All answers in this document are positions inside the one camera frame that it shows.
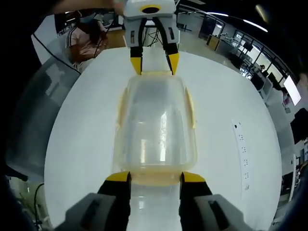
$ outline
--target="transparent plastic container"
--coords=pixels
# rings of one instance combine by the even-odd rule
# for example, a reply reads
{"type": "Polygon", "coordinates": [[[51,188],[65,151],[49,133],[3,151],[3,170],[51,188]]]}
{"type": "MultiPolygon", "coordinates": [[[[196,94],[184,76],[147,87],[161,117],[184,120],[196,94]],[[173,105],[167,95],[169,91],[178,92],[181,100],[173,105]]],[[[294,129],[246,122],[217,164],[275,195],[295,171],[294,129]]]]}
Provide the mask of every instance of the transparent plastic container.
{"type": "Polygon", "coordinates": [[[114,151],[122,170],[151,180],[161,181],[196,163],[193,105],[180,78],[137,76],[129,81],[114,151]]]}

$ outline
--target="white table surface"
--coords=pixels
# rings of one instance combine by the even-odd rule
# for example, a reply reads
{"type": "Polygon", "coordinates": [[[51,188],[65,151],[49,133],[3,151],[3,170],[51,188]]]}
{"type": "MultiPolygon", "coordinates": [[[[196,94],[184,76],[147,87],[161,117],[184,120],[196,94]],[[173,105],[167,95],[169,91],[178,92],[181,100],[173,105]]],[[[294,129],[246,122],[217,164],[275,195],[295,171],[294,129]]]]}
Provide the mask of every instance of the white table surface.
{"type": "MultiPolygon", "coordinates": [[[[143,60],[144,70],[167,70],[162,50],[145,48],[143,60]],[[150,54],[161,59],[153,62],[150,54]]],[[[97,192],[112,173],[118,104],[134,75],[127,48],[105,50],[65,99],[45,161],[45,197],[53,226],[64,221],[66,210],[77,201],[97,192]]],[[[193,54],[180,52],[177,76],[195,107],[198,161],[190,171],[203,176],[212,193],[243,209],[240,158],[231,123],[239,121],[252,163],[245,221],[267,230],[279,201],[282,169],[275,127],[262,98],[239,73],[193,54]]]]}

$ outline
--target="floor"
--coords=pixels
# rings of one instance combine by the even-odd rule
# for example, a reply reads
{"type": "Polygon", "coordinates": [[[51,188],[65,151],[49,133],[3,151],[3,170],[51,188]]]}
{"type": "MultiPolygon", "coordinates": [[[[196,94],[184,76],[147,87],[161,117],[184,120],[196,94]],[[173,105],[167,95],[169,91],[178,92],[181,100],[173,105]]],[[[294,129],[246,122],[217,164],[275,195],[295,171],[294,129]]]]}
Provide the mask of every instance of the floor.
{"type": "MultiPolygon", "coordinates": [[[[151,43],[152,41],[152,38],[147,40],[148,43],[151,43]]],[[[155,43],[154,46],[162,47],[159,42],[155,43]]],[[[236,72],[239,72],[239,70],[236,69],[228,59],[219,54],[216,54],[214,51],[209,49],[206,45],[206,41],[198,38],[196,34],[181,31],[179,51],[185,51],[211,59],[224,66],[227,66],[236,72]]],[[[16,178],[10,178],[10,185],[13,192],[15,193],[15,196],[19,199],[25,208],[25,211],[29,214],[32,220],[35,220],[34,195],[37,187],[40,184],[41,182],[23,182],[16,178]]],[[[45,229],[51,228],[44,200],[44,186],[40,187],[37,194],[37,208],[39,219],[42,221],[42,227],[45,229]]]]}

